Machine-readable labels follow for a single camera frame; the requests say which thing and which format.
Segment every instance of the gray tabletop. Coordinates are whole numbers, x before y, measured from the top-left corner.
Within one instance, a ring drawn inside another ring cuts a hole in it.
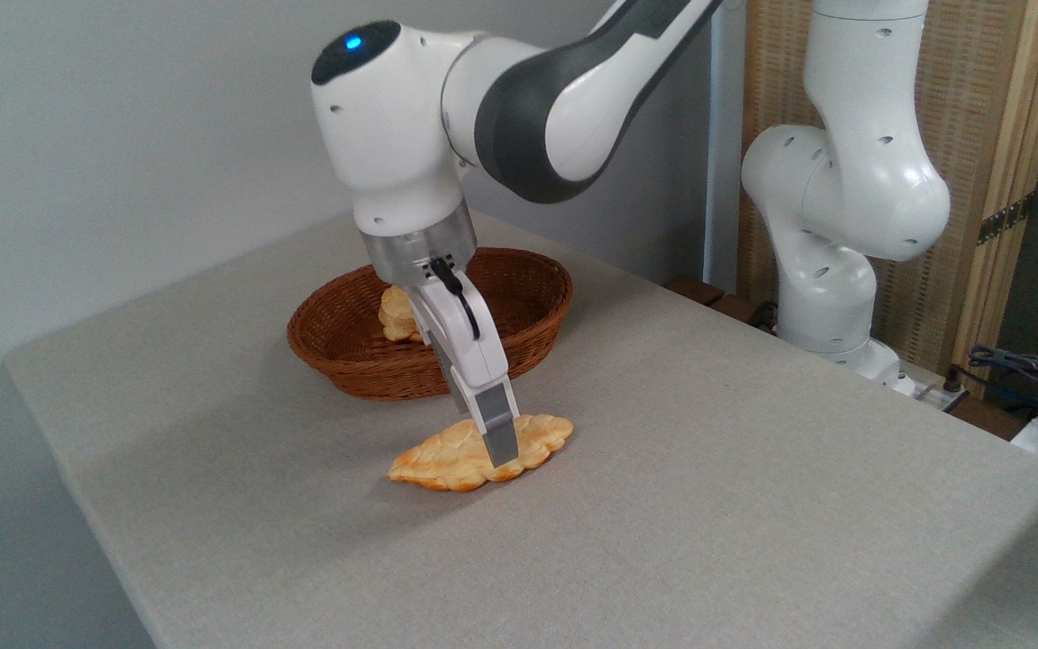
[[[8,357],[158,646],[1038,646],[1037,456],[474,219],[576,282],[515,381],[576,432],[511,484],[384,480],[454,404],[350,398],[285,346],[366,263],[350,219]]]

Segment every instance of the white wall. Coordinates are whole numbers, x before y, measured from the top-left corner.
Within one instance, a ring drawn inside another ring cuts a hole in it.
[[[346,26],[395,17],[549,46],[605,5],[0,3],[0,364],[43,333],[344,214],[308,75]],[[469,201],[651,279],[696,275],[706,49],[704,34],[590,193],[544,209],[479,175]],[[1,369],[0,646],[148,646]]]

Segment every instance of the golden pastry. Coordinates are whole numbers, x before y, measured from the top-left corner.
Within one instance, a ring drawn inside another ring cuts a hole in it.
[[[526,468],[539,467],[564,448],[574,430],[564,416],[550,414],[518,416],[515,427],[519,457],[501,467],[491,467],[477,428],[472,420],[464,420],[397,457],[386,477],[435,490],[472,490],[486,481],[510,481]]]
[[[400,341],[424,342],[415,317],[411,313],[411,298],[400,287],[383,291],[379,301],[379,322],[383,324],[383,336],[393,344]]]

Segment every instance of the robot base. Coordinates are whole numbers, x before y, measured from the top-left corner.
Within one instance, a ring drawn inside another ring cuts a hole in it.
[[[916,382],[907,378],[899,367],[897,353],[892,351],[890,346],[874,339],[868,339],[866,344],[851,351],[820,353],[819,356],[836,362],[837,366],[847,367],[861,377],[872,379],[899,394],[914,395]]]

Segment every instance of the brown woven basket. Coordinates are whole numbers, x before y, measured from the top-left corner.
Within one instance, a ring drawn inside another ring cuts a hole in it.
[[[514,379],[539,366],[571,303],[568,270],[532,251],[479,248],[467,276],[495,318],[508,375]],[[364,266],[311,293],[288,323],[292,351],[358,398],[404,401],[448,391],[432,349],[383,336],[379,300],[386,288],[374,268]]]

